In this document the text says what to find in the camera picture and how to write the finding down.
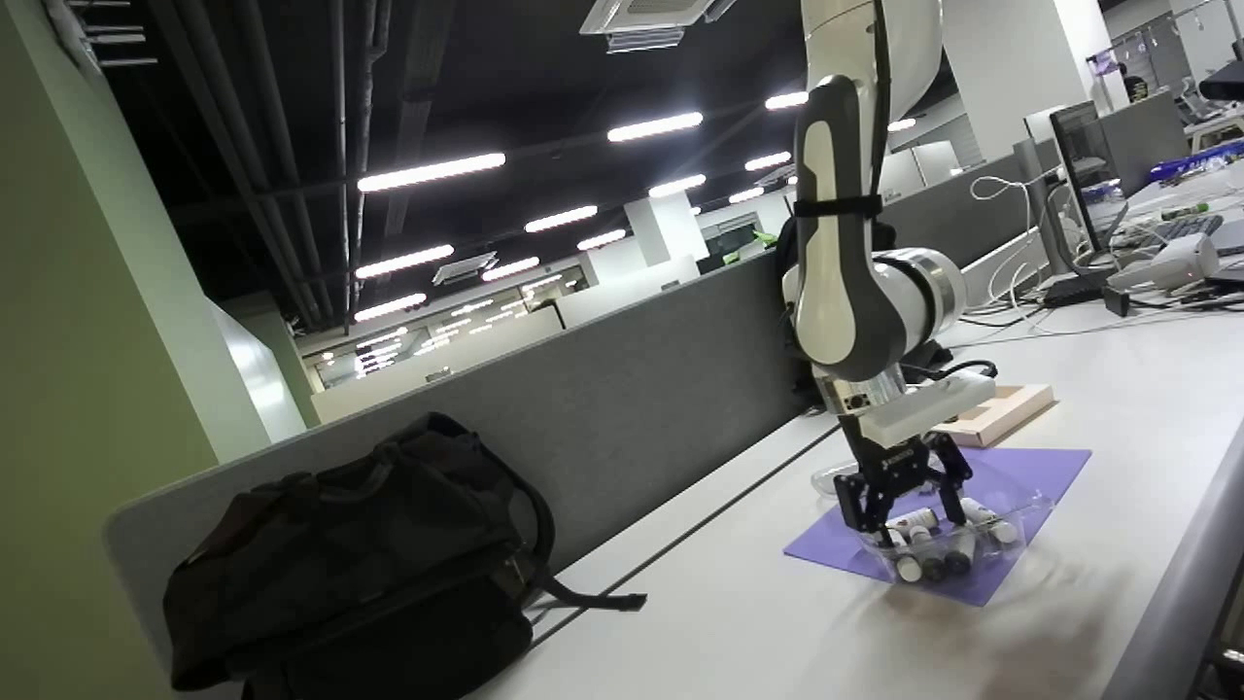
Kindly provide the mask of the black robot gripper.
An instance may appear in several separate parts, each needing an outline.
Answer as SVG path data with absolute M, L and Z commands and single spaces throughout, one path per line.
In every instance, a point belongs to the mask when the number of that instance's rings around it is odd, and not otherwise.
M 846 447 L 853 455 L 853 469 L 835 474 L 831 484 L 842 523 L 860 535 L 890 539 L 887 515 L 892 501 L 925 483 L 938 484 L 945 515 L 956 530 L 967 523 L 960 484 L 971 478 L 971 466 L 949 435 L 927 431 L 903 447 L 878 447 L 862 435 L 846 435 Z

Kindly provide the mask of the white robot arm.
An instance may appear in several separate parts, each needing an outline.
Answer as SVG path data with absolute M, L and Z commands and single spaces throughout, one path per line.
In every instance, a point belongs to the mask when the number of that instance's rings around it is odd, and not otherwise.
M 964 309 L 960 268 L 938 248 L 878 248 L 887 124 L 925 85 L 938 0 L 799 0 L 805 111 L 793 130 L 793 234 L 785 302 L 795 350 L 839 417 L 853 466 L 831 478 L 839 515 L 892 547 L 890 508 L 939 490 L 964 523 L 967 466 L 945 423 L 974 408 L 986 377 L 910 370 Z

